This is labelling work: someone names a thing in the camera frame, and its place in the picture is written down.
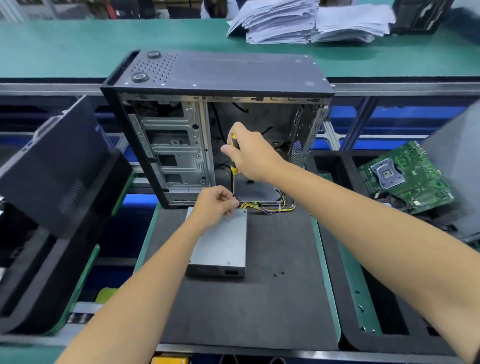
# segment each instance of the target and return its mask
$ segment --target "screwdriver handle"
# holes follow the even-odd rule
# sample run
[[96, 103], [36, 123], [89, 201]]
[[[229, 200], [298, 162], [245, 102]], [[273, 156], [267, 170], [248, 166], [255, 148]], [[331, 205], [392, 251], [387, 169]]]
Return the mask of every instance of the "screwdriver handle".
[[[240, 149], [239, 142], [237, 140], [237, 136], [235, 134], [232, 135], [232, 140], [230, 141], [230, 145], [234, 146], [237, 149]], [[232, 171], [232, 174], [235, 176], [238, 172], [239, 169], [235, 165], [235, 162], [232, 160], [232, 164], [230, 166], [230, 170]]]

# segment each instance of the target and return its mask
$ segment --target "motherboard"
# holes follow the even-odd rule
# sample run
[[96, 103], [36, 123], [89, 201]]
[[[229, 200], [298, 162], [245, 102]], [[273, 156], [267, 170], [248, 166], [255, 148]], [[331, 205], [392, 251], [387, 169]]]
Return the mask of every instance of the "motherboard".
[[389, 193], [418, 214], [453, 202], [450, 186], [415, 141], [403, 144], [358, 168], [373, 198]]

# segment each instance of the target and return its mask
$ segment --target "forearm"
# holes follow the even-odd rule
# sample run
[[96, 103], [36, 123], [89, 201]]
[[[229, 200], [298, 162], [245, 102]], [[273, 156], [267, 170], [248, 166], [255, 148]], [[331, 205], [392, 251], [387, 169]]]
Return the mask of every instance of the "forearm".
[[148, 363], [202, 234], [187, 220], [95, 314], [57, 364]]
[[414, 306], [464, 360], [472, 360], [479, 330], [469, 338], [462, 335], [462, 343], [452, 336], [457, 333], [453, 327], [480, 325], [480, 293], [472, 288], [480, 285], [479, 254], [413, 216], [292, 164], [272, 170], [269, 179], [326, 226], [379, 281]]

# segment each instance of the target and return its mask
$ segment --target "yellow screwdriver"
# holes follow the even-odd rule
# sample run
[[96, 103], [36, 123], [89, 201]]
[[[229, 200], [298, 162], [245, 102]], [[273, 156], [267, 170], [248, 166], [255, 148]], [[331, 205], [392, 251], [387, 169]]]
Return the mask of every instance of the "yellow screwdriver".
[[[237, 136], [235, 134], [232, 135], [232, 140], [230, 141], [230, 145], [234, 146], [237, 149], [240, 149]], [[232, 171], [232, 194], [235, 196], [235, 176], [239, 172], [239, 169], [237, 168], [233, 160], [230, 166], [230, 170]]]

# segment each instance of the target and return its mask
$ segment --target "stack of paper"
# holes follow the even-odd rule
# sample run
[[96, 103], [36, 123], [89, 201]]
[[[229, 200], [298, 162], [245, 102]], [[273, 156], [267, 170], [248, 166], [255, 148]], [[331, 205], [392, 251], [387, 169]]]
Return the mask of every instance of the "stack of paper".
[[311, 42], [357, 40], [370, 43], [390, 33], [395, 14], [388, 5], [321, 7], [317, 10]]
[[229, 22], [227, 36], [242, 26], [248, 43], [308, 43], [316, 10], [315, 0], [249, 0]]

